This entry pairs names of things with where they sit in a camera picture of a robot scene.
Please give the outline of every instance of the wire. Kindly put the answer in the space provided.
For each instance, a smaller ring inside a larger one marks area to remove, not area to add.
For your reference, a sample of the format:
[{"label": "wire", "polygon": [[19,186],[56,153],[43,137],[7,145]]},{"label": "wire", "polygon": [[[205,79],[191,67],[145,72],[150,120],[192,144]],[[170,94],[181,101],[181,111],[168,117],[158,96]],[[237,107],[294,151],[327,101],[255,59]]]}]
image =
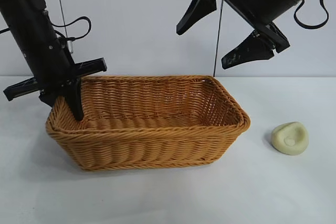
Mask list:
[{"label": "wire", "polygon": [[77,18],[76,20],[74,20],[73,22],[68,23],[68,24],[65,24],[65,25],[61,25],[61,26],[53,24],[53,23],[51,22],[49,16],[47,16],[47,18],[48,18],[48,21],[50,22],[50,24],[51,24],[52,26],[55,26],[55,27],[58,27],[58,28],[63,28],[63,27],[71,26],[71,25],[73,25],[73,24],[75,24],[75,23],[77,23],[78,21],[81,21],[81,20],[85,20],[85,21],[88,22],[88,24],[89,24],[89,29],[88,29],[88,31],[87,31],[84,35],[79,36],[79,37],[68,37],[68,38],[67,38],[67,37],[65,37],[62,33],[60,33],[59,31],[55,31],[56,34],[58,34],[59,36],[61,36],[65,41],[75,41],[75,40],[78,40],[78,39],[83,39],[83,38],[85,38],[85,37],[91,32],[91,30],[92,30],[92,22],[91,22],[91,20],[90,20],[88,17],[86,17],[86,16],[79,17],[79,18]]},{"label": "wire", "polygon": [[217,34],[217,45],[216,45],[216,56],[215,56],[215,67],[214,67],[214,77],[216,77],[216,68],[217,68],[217,58],[218,58],[218,48],[219,48],[219,39],[221,36],[221,26],[222,26],[222,16],[223,16],[223,7],[224,7],[224,0],[220,5],[221,14],[219,15],[219,25],[218,25],[218,34]]},{"label": "wire", "polygon": [[10,31],[10,29],[9,29],[9,28],[6,28],[6,29],[3,29],[3,30],[0,30],[0,34],[4,34],[4,33],[8,32],[8,31]]},{"label": "wire", "polygon": [[302,28],[305,28],[305,29],[313,30],[313,29],[319,29],[319,28],[323,27],[324,25],[326,25],[326,23],[329,21],[329,12],[328,12],[326,6],[324,5],[324,0],[320,0],[320,5],[322,6],[323,10],[326,12],[327,18],[324,22],[322,22],[318,25],[315,25],[315,26],[306,25],[298,19],[297,13],[302,8],[302,6],[304,4],[305,4],[305,0],[302,0],[301,4],[299,5],[299,7],[294,12],[294,20],[296,21],[296,23],[298,23],[299,26],[301,26]]}]

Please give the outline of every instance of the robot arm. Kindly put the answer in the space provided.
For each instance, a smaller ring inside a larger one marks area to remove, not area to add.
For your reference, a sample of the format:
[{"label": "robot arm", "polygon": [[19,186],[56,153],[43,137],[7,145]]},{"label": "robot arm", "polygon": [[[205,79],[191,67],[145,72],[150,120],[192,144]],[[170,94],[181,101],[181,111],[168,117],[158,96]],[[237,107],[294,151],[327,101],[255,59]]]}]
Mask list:
[{"label": "robot arm", "polygon": [[[222,59],[224,69],[255,61],[268,60],[274,56],[273,50],[280,53],[290,45],[287,38],[273,23],[277,17],[300,1],[304,0],[224,0],[255,30],[238,47]],[[216,0],[192,0],[190,7],[176,27],[179,35],[185,33],[196,22],[216,10]],[[304,28],[316,29],[318,26],[307,26],[296,21]]]},{"label": "robot arm", "polygon": [[62,95],[80,121],[84,116],[81,77],[106,71],[106,64],[103,58],[74,63],[67,41],[75,38],[57,37],[61,33],[54,30],[45,9],[45,0],[0,0],[0,12],[34,75],[8,87],[4,93],[11,101],[40,91],[39,98],[49,106],[54,106],[56,98]]}]

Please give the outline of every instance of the strap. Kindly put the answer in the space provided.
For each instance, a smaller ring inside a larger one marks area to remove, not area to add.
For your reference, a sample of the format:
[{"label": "strap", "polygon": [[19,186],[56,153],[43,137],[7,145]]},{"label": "strap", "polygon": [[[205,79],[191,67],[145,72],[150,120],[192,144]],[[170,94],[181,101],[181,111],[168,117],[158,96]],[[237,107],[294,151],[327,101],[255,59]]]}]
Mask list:
[{"label": "strap", "polygon": [[326,6],[324,5],[324,0],[320,0],[320,5],[322,6],[323,10],[326,12],[327,14],[327,19],[320,23],[319,25],[315,25],[315,26],[310,26],[310,25],[306,25],[304,23],[302,23],[299,19],[298,19],[298,16],[297,16],[297,12],[302,8],[302,6],[305,4],[305,0],[302,0],[301,4],[299,5],[299,7],[295,10],[295,13],[294,13],[294,19],[296,21],[296,23],[298,23],[299,26],[305,28],[305,29],[319,29],[321,27],[323,27],[324,25],[326,25],[326,23],[329,21],[329,12],[328,10],[326,9]]}]

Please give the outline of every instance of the black cable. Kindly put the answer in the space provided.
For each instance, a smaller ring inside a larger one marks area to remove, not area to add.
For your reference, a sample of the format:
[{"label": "black cable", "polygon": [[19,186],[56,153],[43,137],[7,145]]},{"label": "black cable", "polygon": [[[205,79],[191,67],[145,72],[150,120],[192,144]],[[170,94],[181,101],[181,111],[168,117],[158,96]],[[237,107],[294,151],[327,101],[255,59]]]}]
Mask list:
[{"label": "black cable", "polygon": [[71,25],[73,25],[73,24],[75,24],[75,23],[77,23],[78,21],[81,21],[81,20],[85,20],[85,21],[87,21],[87,22],[89,23],[89,29],[88,29],[88,31],[87,31],[84,35],[79,36],[79,37],[69,37],[69,38],[66,38],[66,37],[65,37],[63,34],[61,34],[60,32],[56,32],[58,35],[60,35],[60,36],[61,36],[63,39],[65,39],[66,41],[75,41],[75,40],[78,40],[78,39],[83,39],[83,38],[85,38],[85,37],[91,32],[91,29],[92,29],[92,22],[91,22],[91,20],[90,20],[88,17],[86,17],[86,16],[79,17],[79,18],[77,18],[76,20],[74,20],[73,22],[71,22],[71,23],[69,23],[69,24],[61,25],[61,26],[53,24],[53,23],[51,22],[51,20],[50,20],[49,17],[48,17],[48,20],[49,20],[49,22],[50,22],[50,24],[51,24],[52,26],[55,26],[55,27],[58,27],[58,28],[64,28],[64,27],[71,26]]},{"label": "black cable", "polygon": [[6,29],[3,29],[3,30],[0,30],[0,34],[4,34],[4,33],[8,32],[8,31],[10,31],[10,29],[9,29],[9,28],[6,28]]},{"label": "black cable", "polygon": [[329,21],[329,12],[328,12],[326,6],[324,5],[324,0],[320,0],[320,5],[322,6],[323,10],[326,12],[327,18],[324,22],[322,22],[318,25],[315,25],[315,26],[306,25],[298,19],[297,12],[302,8],[302,6],[304,4],[305,4],[305,0],[302,0],[301,4],[299,5],[299,7],[294,12],[294,20],[296,21],[296,23],[298,23],[299,26],[301,26],[305,29],[313,30],[313,29],[319,29],[319,28],[323,27],[324,25],[326,25],[326,23]]}]

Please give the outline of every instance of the white wall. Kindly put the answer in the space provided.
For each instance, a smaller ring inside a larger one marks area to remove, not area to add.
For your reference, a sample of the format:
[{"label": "white wall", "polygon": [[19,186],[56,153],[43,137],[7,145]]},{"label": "white wall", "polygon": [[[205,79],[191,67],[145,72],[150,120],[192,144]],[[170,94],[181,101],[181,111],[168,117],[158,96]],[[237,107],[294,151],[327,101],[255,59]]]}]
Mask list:
[{"label": "white wall", "polygon": [[[62,24],[62,16],[59,6],[59,0],[46,0],[50,18],[54,23]],[[0,29],[7,25],[0,15]],[[31,74],[26,61],[24,60],[18,46],[15,43],[11,33],[0,35],[0,75],[26,75]]]},{"label": "white wall", "polygon": [[[222,30],[217,61],[217,76],[336,76],[336,4],[325,0],[330,13],[326,26],[318,30],[306,30],[296,24],[292,8],[277,20],[276,25],[287,36],[291,47],[276,54],[268,61],[246,63],[228,70],[221,66],[222,57],[238,46],[252,28],[229,6],[224,6]],[[301,21],[316,25],[325,20],[325,13],[319,0],[306,0],[298,14]]]},{"label": "white wall", "polygon": [[[75,61],[105,57],[108,74],[212,74],[219,13],[176,34],[191,0],[62,0],[66,22],[87,15],[92,33],[74,44]],[[85,33],[85,23],[68,28]]]}]

